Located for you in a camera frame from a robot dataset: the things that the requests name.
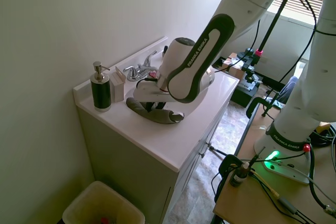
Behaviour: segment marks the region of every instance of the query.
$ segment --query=pink object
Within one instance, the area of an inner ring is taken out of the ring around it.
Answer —
[[[109,220],[107,218],[101,218],[100,224],[109,224]]]
[[[257,49],[257,51],[255,52],[255,55],[261,57],[261,55],[263,54],[263,50],[262,51],[259,51],[259,49]]]
[[[150,72],[148,75],[152,78],[156,78],[156,72]]]
[[[310,145],[309,145],[309,144],[305,144],[305,145],[303,146],[303,151],[304,151],[304,152],[310,152]]]

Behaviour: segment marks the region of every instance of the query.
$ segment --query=green light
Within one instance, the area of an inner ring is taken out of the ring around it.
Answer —
[[[265,160],[271,160],[274,157],[278,156],[280,152],[278,151],[273,151],[268,157],[265,158]]]

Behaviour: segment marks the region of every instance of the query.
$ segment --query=yellow wire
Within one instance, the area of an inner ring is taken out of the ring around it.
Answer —
[[[280,195],[259,174],[257,174],[254,170],[251,170],[251,172],[269,188],[276,199],[279,199]]]

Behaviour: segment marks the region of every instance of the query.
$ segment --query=wastebasket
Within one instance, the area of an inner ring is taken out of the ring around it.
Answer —
[[[89,185],[63,213],[65,224],[144,224],[143,213],[102,182]]]

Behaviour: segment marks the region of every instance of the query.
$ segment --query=black soap dispenser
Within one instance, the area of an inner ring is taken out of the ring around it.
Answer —
[[[99,112],[106,112],[111,108],[110,77],[102,69],[109,69],[102,66],[100,61],[94,62],[93,67],[96,73],[91,76],[90,81],[94,107]]]

